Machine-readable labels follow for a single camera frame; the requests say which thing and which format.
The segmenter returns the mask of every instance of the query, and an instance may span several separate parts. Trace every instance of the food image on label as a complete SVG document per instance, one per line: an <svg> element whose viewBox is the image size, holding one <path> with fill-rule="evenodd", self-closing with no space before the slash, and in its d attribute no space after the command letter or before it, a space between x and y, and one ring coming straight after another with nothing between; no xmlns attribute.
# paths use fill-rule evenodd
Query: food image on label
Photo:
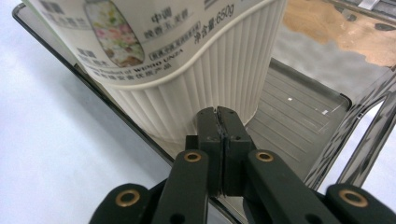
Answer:
<svg viewBox="0 0 396 224"><path fill-rule="evenodd" d="M107 57L118 67L143 63L145 53L134 31L108 0L87 0L85 13Z"/></svg>

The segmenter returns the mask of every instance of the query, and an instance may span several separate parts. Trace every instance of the plastic container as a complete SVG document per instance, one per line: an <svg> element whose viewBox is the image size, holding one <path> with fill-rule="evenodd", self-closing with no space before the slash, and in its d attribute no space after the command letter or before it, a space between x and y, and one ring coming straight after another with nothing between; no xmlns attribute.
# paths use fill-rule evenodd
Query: plastic container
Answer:
<svg viewBox="0 0 396 224"><path fill-rule="evenodd" d="M203 108L254 116L286 1L30 3L139 127L184 142Z"/></svg>

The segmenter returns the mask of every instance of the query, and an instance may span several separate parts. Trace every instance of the white surface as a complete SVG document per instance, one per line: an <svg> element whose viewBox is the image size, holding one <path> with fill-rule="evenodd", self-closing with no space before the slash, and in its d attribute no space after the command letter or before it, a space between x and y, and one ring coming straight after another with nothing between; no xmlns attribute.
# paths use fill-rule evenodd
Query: white surface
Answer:
<svg viewBox="0 0 396 224"><path fill-rule="evenodd" d="M170 166L13 20L19 2L0 6L0 223L88 223L116 186Z"/></svg>

